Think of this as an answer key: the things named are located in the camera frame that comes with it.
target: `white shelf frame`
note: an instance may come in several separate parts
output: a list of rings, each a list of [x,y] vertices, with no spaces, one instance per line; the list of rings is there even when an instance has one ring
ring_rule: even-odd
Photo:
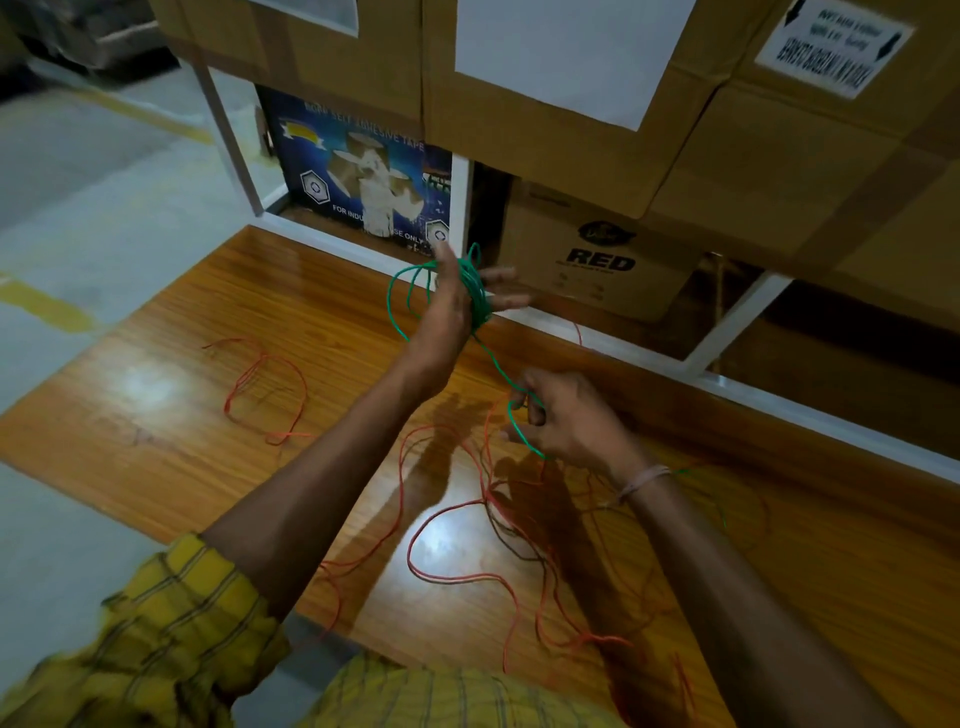
[[[207,101],[207,122],[224,167],[237,191],[239,202],[247,215],[246,224],[275,232],[387,276],[393,276],[408,265],[397,258],[372,251],[326,232],[314,230],[271,212],[270,210],[276,208],[287,196],[286,184],[282,184],[263,199],[259,197],[247,164],[240,154],[240,146],[229,124],[227,113],[209,69],[205,65],[192,64],[183,60],[181,62],[193,68]],[[449,226],[450,244],[457,255],[464,255],[467,251],[472,177],[473,163],[469,159],[454,155],[450,181]],[[406,274],[402,279],[409,280],[410,277],[410,274]],[[707,371],[707,367],[752,321],[763,313],[766,307],[786,289],[791,280],[778,273],[770,271],[763,273],[693,352],[683,360],[644,349],[602,331],[580,326],[583,345],[606,356],[612,356],[725,400],[735,401],[792,425],[805,427],[960,485],[960,461]],[[424,281],[418,281],[418,285],[423,286]],[[507,311],[498,315],[566,341],[577,342],[578,340],[576,327],[572,322],[535,308]]]

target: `bracelet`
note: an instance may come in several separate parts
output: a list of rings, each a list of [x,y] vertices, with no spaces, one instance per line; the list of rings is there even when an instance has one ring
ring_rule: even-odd
[[[671,473],[673,473],[673,471],[671,471],[665,465],[655,465],[652,468],[647,468],[645,471],[637,473],[630,478],[630,481],[627,483],[624,489],[616,495],[616,498],[611,505],[621,505],[628,496],[636,493],[636,491],[649,483],[651,480],[656,480],[661,475],[670,475]]]

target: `shirt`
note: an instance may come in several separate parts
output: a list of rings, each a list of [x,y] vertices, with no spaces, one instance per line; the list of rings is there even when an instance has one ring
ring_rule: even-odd
[[[232,725],[230,704],[290,652],[232,563],[197,536],[151,557],[103,602],[96,640],[42,661],[0,725]],[[405,668],[363,652],[301,726],[622,726],[602,709],[475,669]]]

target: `wooden table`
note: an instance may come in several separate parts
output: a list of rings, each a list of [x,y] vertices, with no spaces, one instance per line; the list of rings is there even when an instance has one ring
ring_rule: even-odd
[[[253,359],[250,337],[303,370],[309,402],[298,430],[320,433],[367,389],[402,342],[384,310],[386,279],[373,271],[247,229],[51,377],[0,419],[0,457],[23,473],[169,542],[200,530],[305,446],[275,448],[264,432],[285,430],[299,401],[292,371],[273,363],[224,416],[224,398]],[[401,296],[396,296],[401,307]],[[400,324],[413,328],[409,316]],[[664,462],[708,462],[684,476],[690,493],[785,596],[912,723],[960,724],[960,559],[956,493],[807,430],[600,357],[497,319],[484,340],[509,372],[528,363],[579,369],[598,383]],[[506,391],[490,360],[470,344],[444,393],[404,432],[450,425],[476,449],[484,418]],[[498,409],[494,421],[504,421]],[[398,444],[360,498],[331,550],[366,552],[398,507]],[[492,443],[497,474],[536,479],[537,458]],[[477,497],[477,471],[441,432],[416,446],[405,466],[406,501],[397,534],[339,580],[338,630],[404,664],[500,667],[513,602],[492,582],[437,586],[405,564],[409,538],[437,508]],[[675,656],[695,691],[704,725],[731,725],[683,616],[673,606],[651,548],[632,519],[587,505],[586,474],[551,465],[542,488],[514,482],[509,505],[562,564],[561,599],[581,623],[621,635],[633,648],[570,654],[538,641],[533,615],[542,567],[495,536],[482,508],[440,517],[413,558],[441,574],[495,571],[516,588],[522,620],[511,672],[610,706],[610,680],[636,712],[686,724]],[[611,562],[600,533],[613,554]],[[524,553],[529,548],[511,543]],[[634,596],[654,569],[647,609]],[[318,577],[299,610],[327,623],[335,594]],[[648,612],[667,610],[641,629]],[[569,639],[558,610],[545,628]]]

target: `concrete floor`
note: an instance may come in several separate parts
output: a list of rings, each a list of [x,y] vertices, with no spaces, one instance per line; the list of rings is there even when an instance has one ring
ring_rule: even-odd
[[[0,105],[0,411],[244,224],[185,69],[116,85],[43,61],[38,93]],[[215,74],[261,194],[252,85]],[[0,465],[0,692],[76,648],[101,599],[158,545]],[[316,627],[296,618],[299,640]],[[237,702],[239,725],[300,717],[356,647],[304,649]]]

